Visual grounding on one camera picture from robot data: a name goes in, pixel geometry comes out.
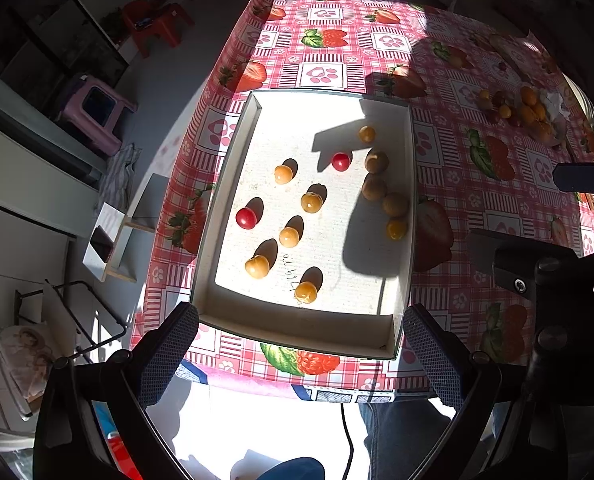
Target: pink plastic stool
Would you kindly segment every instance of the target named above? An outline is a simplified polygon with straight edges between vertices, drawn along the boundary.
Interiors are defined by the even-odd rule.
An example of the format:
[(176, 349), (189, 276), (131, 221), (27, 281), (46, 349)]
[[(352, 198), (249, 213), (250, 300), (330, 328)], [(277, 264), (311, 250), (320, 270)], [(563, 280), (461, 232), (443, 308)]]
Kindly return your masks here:
[(78, 81), (78, 87), (68, 99), (61, 117), (77, 126), (101, 152), (115, 155), (122, 141), (114, 136), (113, 129), (124, 108), (135, 112), (137, 105), (99, 79), (90, 75), (80, 79), (83, 83)]

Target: black cable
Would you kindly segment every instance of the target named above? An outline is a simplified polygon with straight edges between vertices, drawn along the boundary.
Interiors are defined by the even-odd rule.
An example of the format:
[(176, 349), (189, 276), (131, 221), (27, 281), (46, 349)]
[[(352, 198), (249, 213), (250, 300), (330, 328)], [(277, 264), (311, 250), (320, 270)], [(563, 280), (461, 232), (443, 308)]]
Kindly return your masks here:
[(348, 472), (350, 471), (350, 464), (353, 462), (353, 455), (355, 453), (355, 448), (353, 447), (353, 440), (350, 438), (350, 432), (348, 431), (348, 425), (346, 424), (346, 413), (344, 413), (344, 403), (340, 403), (341, 407), (341, 423), (344, 425), (344, 432), (346, 433), (346, 438), (348, 439), (348, 446), (350, 447), (350, 453), (348, 454), (348, 462), (346, 463), (346, 470), (344, 471), (344, 475), (341, 477), (341, 480), (346, 480), (348, 477)]

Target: tablecloth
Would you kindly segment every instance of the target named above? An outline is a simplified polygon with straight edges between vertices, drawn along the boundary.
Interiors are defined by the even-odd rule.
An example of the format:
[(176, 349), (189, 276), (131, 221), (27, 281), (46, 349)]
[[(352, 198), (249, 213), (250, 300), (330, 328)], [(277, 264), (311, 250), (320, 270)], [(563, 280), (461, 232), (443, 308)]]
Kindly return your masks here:
[[(480, 89), (517, 94), (524, 84), (491, 48), (491, 32), (464, 16), (394, 0), (251, 0), (181, 142), (132, 345), (189, 297), (211, 189), (248, 93), (318, 88), (410, 102), (421, 198), (417, 244), (424, 248), (417, 251), (410, 301), (422, 303), (471, 351), (481, 347), (497, 361), (525, 363), (533, 308), (471, 266), (464, 238), (487, 228), (568, 245), (578, 256), (594, 252), (594, 195), (561, 193), (552, 179), (555, 164), (571, 156), (594, 161), (594, 134), (532, 35), (506, 37), (504, 47), (534, 85), (563, 97), (568, 149), (548, 148), (507, 121), (488, 122), (476, 102)], [(278, 369), (260, 343), (202, 325), (177, 373), (308, 400), (378, 402), (429, 390), (405, 337), (392, 361), (273, 351), (291, 364)]]

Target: white container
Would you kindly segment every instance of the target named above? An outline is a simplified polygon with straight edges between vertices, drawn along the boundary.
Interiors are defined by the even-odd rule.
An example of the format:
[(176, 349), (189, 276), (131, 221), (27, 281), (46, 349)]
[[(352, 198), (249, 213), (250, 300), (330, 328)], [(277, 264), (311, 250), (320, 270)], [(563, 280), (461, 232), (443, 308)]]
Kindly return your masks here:
[[(373, 146), (391, 160), (383, 174), (389, 189), (410, 200), (408, 233), (398, 241), (387, 237), (381, 203), (367, 201), (360, 192), (371, 148), (357, 134), (365, 125), (375, 128)], [(330, 166), (336, 152), (352, 153), (346, 171)], [(297, 162), (298, 170), (288, 184), (276, 184), (273, 171), (287, 158)], [(221, 168), (199, 250), (191, 302), (201, 322), (291, 348), (394, 358), (410, 293), (415, 182), (407, 104), (330, 91), (251, 92)], [(300, 205), (312, 184), (327, 189), (315, 214)], [(235, 214), (255, 197), (263, 200), (263, 214), (253, 229), (244, 230)], [(303, 219), (303, 236), (296, 247), (284, 248), (277, 243), (279, 231), (297, 215)], [(268, 275), (256, 280), (244, 263), (265, 240), (274, 240), (277, 259)], [(295, 287), (311, 267), (320, 269), (323, 282), (313, 303), (299, 304)]]

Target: tiled floor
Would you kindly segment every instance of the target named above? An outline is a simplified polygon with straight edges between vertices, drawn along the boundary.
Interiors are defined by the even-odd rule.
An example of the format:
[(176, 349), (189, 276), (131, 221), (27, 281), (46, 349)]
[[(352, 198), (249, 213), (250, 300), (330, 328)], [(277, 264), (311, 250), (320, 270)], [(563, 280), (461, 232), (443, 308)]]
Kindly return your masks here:
[[(151, 174), (170, 172), (176, 149), (174, 140), (184, 134), (203, 81), (209, 74), (232, 27), (248, 0), (194, 0), (183, 2), (195, 26), (184, 27), (183, 42), (170, 49), (164, 42), (151, 46), (147, 59), (137, 57), (117, 90), (139, 103), (123, 132), (124, 142), (142, 149), (135, 166), (133, 190), (146, 186)], [(437, 4), (436, 0), (411, 0)], [(165, 178), (154, 177), (151, 213), (157, 216)], [(134, 231), (124, 263), (137, 278), (127, 283), (109, 278), (96, 283), (100, 295), (124, 319), (130, 320), (143, 298), (153, 235)], [(81, 265), (86, 240), (77, 240), (69, 256), (69, 279), (92, 281)], [(82, 305), (82, 312), (88, 305)], [(113, 325), (95, 321), (99, 337)], [(128, 344), (124, 338), (122, 344)], [(103, 360), (119, 348), (104, 349)], [(348, 446), (337, 404), (303, 402), (240, 394), (191, 384), (173, 378), (164, 398), (149, 414), (176, 456), (195, 480), (219, 478), (254, 479), (274, 464), (298, 456), (312, 456), (325, 466), (328, 478), (340, 478), (346, 466)], [(357, 406), (347, 406), (349, 431), (355, 443), (350, 479), (365, 479), (368, 455), (362, 441), (365, 428)]]

